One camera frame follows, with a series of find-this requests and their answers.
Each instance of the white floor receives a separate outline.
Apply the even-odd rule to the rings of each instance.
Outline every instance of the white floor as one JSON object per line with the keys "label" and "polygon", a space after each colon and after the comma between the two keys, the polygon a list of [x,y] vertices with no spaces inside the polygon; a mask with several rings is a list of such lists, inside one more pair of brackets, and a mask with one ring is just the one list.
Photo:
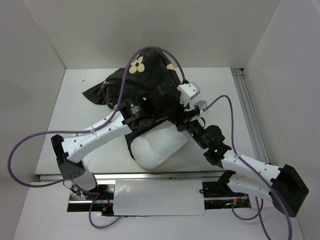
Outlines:
{"label": "white floor", "polygon": [[[50,130],[83,130],[107,116],[111,110],[106,105],[95,105],[82,92],[101,83],[116,69],[68,69],[55,104],[49,125]],[[222,94],[228,95],[233,103],[235,117],[235,144],[237,150],[254,158],[254,150],[241,108],[230,68],[184,68],[187,79],[195,82],[201,93],[193,102],[206,100],[209,104]],[[231,118],[227,100],[221,100],[205,115],[206,124],[218,125],[225,143],[231,144]],[[50,142],[45,138],[36,174],[60,174],[56,157]],[[203,150],[190,139],[177,153],[162,165],[148,172],[196,172],[217,171],[203,156]],[[88,154],[84,162],[89,163],[93,173],[145,173],[129,155],[125,137],[119,137]]]}

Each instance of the white panel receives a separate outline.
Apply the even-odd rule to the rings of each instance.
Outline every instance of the white panel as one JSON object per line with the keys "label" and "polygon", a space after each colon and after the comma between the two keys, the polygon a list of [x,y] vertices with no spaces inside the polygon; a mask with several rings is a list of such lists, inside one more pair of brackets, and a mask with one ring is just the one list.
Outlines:
{"label": "white panel", "polygon": [[[0,33],[0,239],[12,240],[28,189],[11,179],[7,159],[18,141],[48,128],[65,67],[22,1],[0,1]],[[22,180],[34,180],[44,139],[13,156]]]}
{"label": "white panel", "polygon": [[[99,230],[88,221],[87,212],[67,212],[69,190],[62,184],[46,188],[30,188],[15,232],[14,240],[263,240],[266,239],[259,220],[244,222],[230,209],[206,210],[199,216],[124,217],[111,228]],[[249,217],[255,209],[242,208],[236,212]],[[288,236],[286,218],[275,208],[262,211],[271,239],[285,240]],[[92,213],[97,225],[106,225],[114,217]],[[303,240],[298,222],[291,219],[293,240]]]}
{"label": "white panel", "polygon": [[[68,69],[65,73],[58,99],[51,118],[50,130],[83,130],[107,116],[111,110],[106,105],[95,105],[88,101],[82,92],[101,83],[116,69]],[[235,145],[244,155],[255,158],[244,114],[229,68],[185,68],[189,81],[195,82],[201,89],[199,100],[211,103],[222,94],[230,96],[235,117]],[[220,100],[205,115],[206,124],[218,125],[231,145],[231,118],[227,100]],[[56,156],[47,136],[36,173],[41,175],[60,174]],[[148,172],[195,172],[221,170],[212,166],[203,156],[202,150],[189,137],[188,142],[167,161]],[[84,158],[93,173],[144,173],[128,151],[125,137],[118,137],[99,147]]]}
{"label": "white panel", "polygon": [[201,180],[117,180],[116,216],[205,215]]}
{"label": "white panel", "polygon": [[159,45],[184,67],[243,68],[279,0],[24,0],[68,69]]}
{"label": "white panel", "polygon": [[298,214],[306,240],[319,239],[319,0],[282,0],[244,78],[270,161],[296,167],[310,193]]}

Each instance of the white table surface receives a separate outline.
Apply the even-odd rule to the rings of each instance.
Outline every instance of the white table surface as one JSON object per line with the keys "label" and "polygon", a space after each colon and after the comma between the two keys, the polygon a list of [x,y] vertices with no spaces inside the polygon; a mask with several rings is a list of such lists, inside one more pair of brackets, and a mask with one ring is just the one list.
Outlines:
{"label": "white table surface", "polygon": [[[115,70],[67,69],[48,129],[84,130],[107,116],[111,110],[106,105],[91,103],[82,92],[103,82]],[[184,73],[190,82],[195,82],[201,89],[193,103],[206,100],[209,104],[222,94],[231,98],[235,117],[235,145],[239,152],[254,158],[253,146],[230,68],[184,68]],[[231,118],[227,100],[218,101],[204,118],[207,126],[218,125],[226,137],[225,143],[231,145]],[[45,138],[36,174],[60,174],[50,138],[51,135]],[[125,137],[122,136],[88,154],[84,162],[89,163],[89,169],[96,174],[219,171],[220,168],[206,161],[203,152],[190,138],[188,143],[163,164],[152,170],[145,170],[130,157]]]}
{"label": "white table surface", "polygon": [[[124,217],[108,229],[95,229],[87,212],[67,212],[69,190],[57,184],[29,188],[13,240],[266,240],[258,218],[237,219],[230,209],[206,210],[198,216]],[[244,218],[256,209],[240,208]],[[285,216],[274,207],[264,208],[262,217],[273,240],[288,239]],[[114,217],[92,213],[96,225],[106,225]],[[296,218],[291,218],[293,238],[303,240]]]}

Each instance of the white wall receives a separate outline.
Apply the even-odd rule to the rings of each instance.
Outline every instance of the white wall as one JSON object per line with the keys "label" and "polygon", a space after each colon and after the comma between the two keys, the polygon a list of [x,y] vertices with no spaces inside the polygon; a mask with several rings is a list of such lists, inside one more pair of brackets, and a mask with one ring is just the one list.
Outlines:
{"label": "white wall", "polygon": [[[14,236],[28,188],[11,180],[7,158],[23,137],[46,130],[65,67],[20,0],[0,1],[0,239]],[[43,137],[18,150],[13,169],[30,181]]]}
{"label": "white wall", "polygon": [[183,67],[243,68],[279,0],[23,0],[68,69],[118,68],[147,45]]}
{"label": "white wall", "polygon": [[281,0],[244,71],[270,160],[296,167],[309,187],[298,214],[305,240],[320,235],[319,6]]}

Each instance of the white flower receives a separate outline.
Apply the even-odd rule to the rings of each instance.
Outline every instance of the white flower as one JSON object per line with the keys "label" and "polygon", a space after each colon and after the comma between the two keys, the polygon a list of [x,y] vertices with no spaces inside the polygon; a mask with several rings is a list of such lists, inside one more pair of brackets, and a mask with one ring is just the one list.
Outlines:
{"label": "white flower", "polygon": [[134,60],[131,63],[129,73],[134,74],[136,71],[138,71],[139,73],[142,73],[145,70],[145,65],[142,63],[143,59],[144,57],[140,56],[138,59]]}
{"label": "white flower", "polygon": [[166,69],[175,71],[175,67],[174,67],[174,65],[172,63],[168,64],[166,66]]}

